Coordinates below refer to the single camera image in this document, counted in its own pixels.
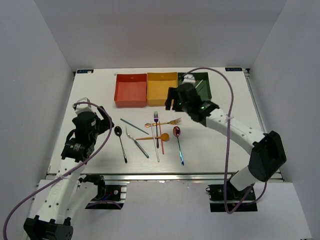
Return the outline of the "yellow plastic spoon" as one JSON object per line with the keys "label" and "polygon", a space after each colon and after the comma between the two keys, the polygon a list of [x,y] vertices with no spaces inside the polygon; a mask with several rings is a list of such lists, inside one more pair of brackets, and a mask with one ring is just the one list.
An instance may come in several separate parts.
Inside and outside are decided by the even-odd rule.
{"label": "yellow plastic spoon", "polygon": [[[142,141],[142,140],[152,140],[153,139],[153,137],[141,137],[141,138],[136,138],[136,140],[137,141]],[[163,140],[163,142],[167,142],[167,141],[169,141],[169,139],[170,139],[170,136],[169,136],[169,134],[168,133],[163,133],[162,134],[162,140]]]}

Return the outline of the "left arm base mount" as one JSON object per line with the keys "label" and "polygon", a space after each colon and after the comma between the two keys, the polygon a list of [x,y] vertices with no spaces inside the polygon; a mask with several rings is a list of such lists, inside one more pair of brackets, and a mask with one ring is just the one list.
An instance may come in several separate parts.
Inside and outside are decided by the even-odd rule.
{"label": "left arm base mount", "polygon": [[92,183],[96,196],[86,205],[90,210],[120,210],[125,203],[127,186],[117,183],[106,183],[102,175],[82,175],[78,188],[82,183]]}

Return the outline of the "teal chopstick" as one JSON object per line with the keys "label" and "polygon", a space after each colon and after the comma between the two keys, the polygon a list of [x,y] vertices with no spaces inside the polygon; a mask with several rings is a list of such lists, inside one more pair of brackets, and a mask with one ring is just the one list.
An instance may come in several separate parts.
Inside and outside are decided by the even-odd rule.
{"label": "teal chopstick", "polygon": [[132,123],[130,123],[130,122],[128,122],[128,121],[126,121],[126,120],[124,120],[123,118],[120,118],[120,121],[122,121],[122,122],[126,123],[127,125],[129,125],[129,126],[131,126],[131,127],[135,128],[135,129],[137,129],[137,130],[139,130],[139,131],[143,132],[144,134],[149,135],[149,133],[148,133],[148,132],[146,132],[146,131],[144,131],[143,129],[141,129],[141,128],[139,128],[139,127],[135,126],[134,124],[132,124]]}

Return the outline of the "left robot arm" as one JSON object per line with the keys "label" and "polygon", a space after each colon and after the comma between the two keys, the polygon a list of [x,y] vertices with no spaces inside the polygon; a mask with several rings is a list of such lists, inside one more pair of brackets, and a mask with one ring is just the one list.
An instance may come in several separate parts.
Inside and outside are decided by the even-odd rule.
{"label": "left robot arm", "polygon": [[49,193],[35,216],[28,217],[23,224],[31,240],[70,240],[77,211],[85,209],[92,199],[105,196],[102,176],[80,177],[87,163],[98,154],[95,150],[98,136],[110,133],[114,127],[102,106],[96,107],[98,112],[92,107],[93,104],[87,101],[73,105],[75,128],[66,138],[59,171],[53,181],[39,189],[40,192],[49,189]]}

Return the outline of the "black spoon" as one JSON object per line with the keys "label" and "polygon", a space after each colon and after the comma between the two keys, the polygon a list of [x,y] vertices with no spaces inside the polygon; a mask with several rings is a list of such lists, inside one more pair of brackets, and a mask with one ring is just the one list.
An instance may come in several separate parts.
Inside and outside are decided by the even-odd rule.
{"label": "black spoon", "polygon": [[127,156],[126,156],[126,153],[125,153],[125,149],[124,149],[124,146],[123,146],[123,143],[122,143],[122,139],[121,139],[121,135],[122,135],[121,127],[120,126],[115,126],[114,133],[119,138],[121,149],[122,149],[122,154],[123,154],[123,158],[124,158],[124,162],[127,164],[128,163],[128,159],[127,159]]}

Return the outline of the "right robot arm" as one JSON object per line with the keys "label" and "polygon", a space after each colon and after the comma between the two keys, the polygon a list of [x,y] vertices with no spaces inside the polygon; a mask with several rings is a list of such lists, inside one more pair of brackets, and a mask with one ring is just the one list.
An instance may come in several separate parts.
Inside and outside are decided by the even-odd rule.
{"label": "right robot arm", "polygon": [[221,133],[250,155],[248,165],[226,181],[226,195],[233,200],[256,182],[267,182],[287,161],[277,132],[265,133],[228,116],[217,104],[202,100],[191,83],[170,87],[165,108],[187,113],[193,121]]}

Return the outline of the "orange chopstick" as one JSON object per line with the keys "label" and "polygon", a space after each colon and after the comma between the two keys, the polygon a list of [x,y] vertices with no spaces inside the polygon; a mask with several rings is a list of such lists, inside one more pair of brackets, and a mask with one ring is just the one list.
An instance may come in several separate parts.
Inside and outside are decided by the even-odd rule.
{"label": "orange chopstick", "polygon": [[165,154],[165,151],[164,151],[164,142],[163,142],[163,138],[162,138],[162,129],[161,129],[161,125],[159,123],[159,132],[160,132],[160,141],[161,141],[161,150],[162,150],[162,154],[164,155]]}

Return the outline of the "iridescent rainbow spoon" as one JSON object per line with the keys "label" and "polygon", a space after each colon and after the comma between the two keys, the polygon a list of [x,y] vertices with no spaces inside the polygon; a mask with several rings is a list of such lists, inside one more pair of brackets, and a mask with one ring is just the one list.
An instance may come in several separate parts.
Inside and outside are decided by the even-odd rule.
{"label": "iridescent rainbow spoon", "polygon": [[182,153],[182,149],[181,149],[181,145],[180,145],[180,140],[179,137],[181,135],[181,129],[178,126],[175,126],[173,128],[173,134],[174,136],[177,138],[177,143],[178,143],[178,149],[179,149],[179,157],[180,157],[180,163],[183,166],[184,165],[184,157],[183,157],[183,153]]}

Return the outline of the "silver fork teal handle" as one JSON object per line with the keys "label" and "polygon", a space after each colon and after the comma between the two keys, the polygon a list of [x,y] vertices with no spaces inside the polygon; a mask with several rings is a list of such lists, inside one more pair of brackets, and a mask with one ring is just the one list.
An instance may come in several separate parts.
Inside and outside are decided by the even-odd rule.
{"label": "silver fork teal handle", "polygon": [[139,150],[144,154],[144,156],[148,159],[150,156],[147,154],[147,152],[143,149],[143,147],[137,142],[136,139],[134,139],[129,133],[127,127],[125,128],[126,135],[129,139],[131,139],[134,144],[139,148]]}

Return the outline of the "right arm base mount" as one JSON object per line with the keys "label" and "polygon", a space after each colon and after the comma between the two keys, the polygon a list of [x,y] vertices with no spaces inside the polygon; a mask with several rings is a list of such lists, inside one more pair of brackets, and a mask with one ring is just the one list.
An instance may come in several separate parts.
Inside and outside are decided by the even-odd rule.
{"label": "right arm base mount", "polygon": [[[211,213],[225,213],[223,184],[211,184],[205,189],[209,196],[209,206]],[[245,196],[250,187],[245,188],[239,193],[230,193],[227,191],[227,207],[231,211],[238,202]],[[243,200],[241,205],[236,209],[236,212],[257,212],[258,207],[256,203],[251,203],[256,200],[256,194],[253,189],[250,190],[247,197]]]}

